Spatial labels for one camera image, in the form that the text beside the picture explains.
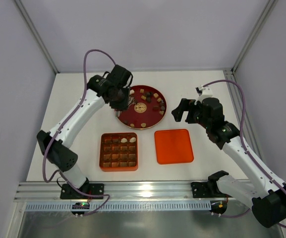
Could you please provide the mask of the silver metal tongs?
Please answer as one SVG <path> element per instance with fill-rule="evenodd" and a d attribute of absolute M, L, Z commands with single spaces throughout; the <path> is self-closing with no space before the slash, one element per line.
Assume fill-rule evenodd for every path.
<path fill-rule="evenodd" d="M 123 112 L 127 111 L 131 105 L 137 104 L 137 100 L 134 95 L 130 95 L 127 102 L 127 107 L 123 109 L 116 109 L 115 116 L 118 118 Z"/>

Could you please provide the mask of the white oval chocolate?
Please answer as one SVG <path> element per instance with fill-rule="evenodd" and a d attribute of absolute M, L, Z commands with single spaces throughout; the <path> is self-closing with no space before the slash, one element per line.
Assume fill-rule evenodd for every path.
<path fill-rule="evenodd" d="M 129 142 L 130 142 L 130 143 L 134 143 L 135 141 L 136 141 L 136 138 L 135 138 L 135 137 L 133 137 L 133 138 L 131 138 L 131 139 L 130 139 L 130 141 L 129 141 Z"/>

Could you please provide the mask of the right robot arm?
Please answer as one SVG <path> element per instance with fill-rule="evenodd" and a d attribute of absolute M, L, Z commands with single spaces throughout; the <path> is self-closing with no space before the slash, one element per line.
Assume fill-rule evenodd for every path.
<path fill-rule="evenodd" d="M 181 99 L 172 111 L 176 122 L 187 112 L 186 123 L 201 125 L 211 142 L 229 155 L 245 173 L 251 185 L 244 184 L 225 171 L 208 177 L 212 193 L 230 195 L 251 209 L 256 220 L 269 228 L 286 219 L 286 183 L 275 175 L 246 144 L 240 130 L 225 120 L 217 98 L 202 101 Z"/>

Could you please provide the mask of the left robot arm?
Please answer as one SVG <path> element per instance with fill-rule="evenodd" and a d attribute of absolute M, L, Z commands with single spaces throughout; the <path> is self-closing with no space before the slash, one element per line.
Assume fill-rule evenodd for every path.
<path fill-rule="evenodd" d="M 88 120 L 104 105 L 119 112 L 128 109 L 132 80 L 132 73 L 117 64 L 111 72 L 86 79 L 84 92 L 74 108 L 50 131 L 38 132 L 43 162 L 55 165 L 72 188 L 80 189 L 88 179 L 81 172 L 78 156 L 70 147 Z"/>

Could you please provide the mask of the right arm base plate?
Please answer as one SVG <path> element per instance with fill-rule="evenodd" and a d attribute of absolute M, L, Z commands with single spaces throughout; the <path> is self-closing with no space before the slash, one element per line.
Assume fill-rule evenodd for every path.
<path fill-rule="evenodd" d="M 192 182 L 191 190 L 193 198 L 219 198 L 224 195 L 219 191 L 215 181 Z"/>

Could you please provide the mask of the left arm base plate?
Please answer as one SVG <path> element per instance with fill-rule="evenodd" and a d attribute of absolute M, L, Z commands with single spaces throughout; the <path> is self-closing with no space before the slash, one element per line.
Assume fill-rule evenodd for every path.
<path fill-rule="evenodd" d="M 104 184 L 103 183 L 86 183 L 78 189 L 82 193 L 88 195 L 94 195 L 94 197 L 84 196 L 73 189 L 67 183 L 61 186 L 60 199 L 72 200 L 72 199 L 103 199 Z"/>

